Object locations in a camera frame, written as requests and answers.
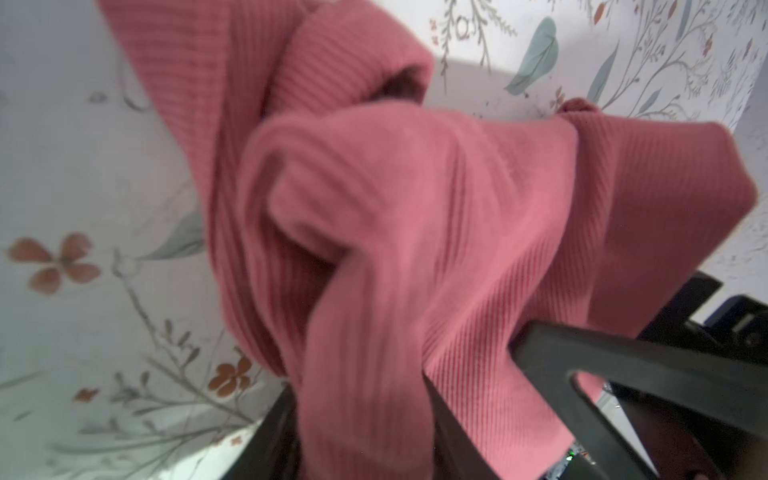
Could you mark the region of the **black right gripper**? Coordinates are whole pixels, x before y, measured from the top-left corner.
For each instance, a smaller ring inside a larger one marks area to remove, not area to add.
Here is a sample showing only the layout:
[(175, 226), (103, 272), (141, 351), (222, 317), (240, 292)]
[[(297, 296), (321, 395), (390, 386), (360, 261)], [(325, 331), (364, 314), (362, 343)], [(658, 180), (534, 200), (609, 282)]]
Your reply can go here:
[(637, 339), (533, 321), (510, 353), (574, 435), (566, 479), (763, 479), (767, 308), (699, 273)]

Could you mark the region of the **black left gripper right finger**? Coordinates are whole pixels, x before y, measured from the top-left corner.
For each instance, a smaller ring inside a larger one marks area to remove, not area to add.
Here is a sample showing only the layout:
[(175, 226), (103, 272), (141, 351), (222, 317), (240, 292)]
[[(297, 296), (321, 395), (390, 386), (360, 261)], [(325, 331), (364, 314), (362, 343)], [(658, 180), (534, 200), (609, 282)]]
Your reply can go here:
[(434, 414), (435, 480), (498, 480), (428, 377), (424, 377)]

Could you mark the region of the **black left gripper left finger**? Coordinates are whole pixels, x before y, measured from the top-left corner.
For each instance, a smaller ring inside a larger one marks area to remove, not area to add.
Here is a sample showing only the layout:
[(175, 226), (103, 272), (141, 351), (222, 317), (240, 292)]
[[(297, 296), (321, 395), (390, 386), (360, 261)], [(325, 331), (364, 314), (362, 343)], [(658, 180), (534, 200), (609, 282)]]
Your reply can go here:
[(278, 396), (223, 480), (295, 480), (300, 471), (297, 403), (292, 388)]

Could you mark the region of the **pink tank top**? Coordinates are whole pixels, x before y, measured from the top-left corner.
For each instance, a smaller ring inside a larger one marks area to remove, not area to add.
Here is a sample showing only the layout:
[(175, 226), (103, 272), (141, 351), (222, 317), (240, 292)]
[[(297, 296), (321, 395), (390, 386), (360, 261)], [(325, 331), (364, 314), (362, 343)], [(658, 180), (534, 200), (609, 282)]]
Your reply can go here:
[(539, 477), (573, 437), (513, 336), (638, 335), (756, 203), (717, 123), (424, 108), (431, 54), (367, 1), (101, 9), (188, 160), (227, 327), (294, 389), (303, 479), (430, 478), (429, 386), (499, 477)]

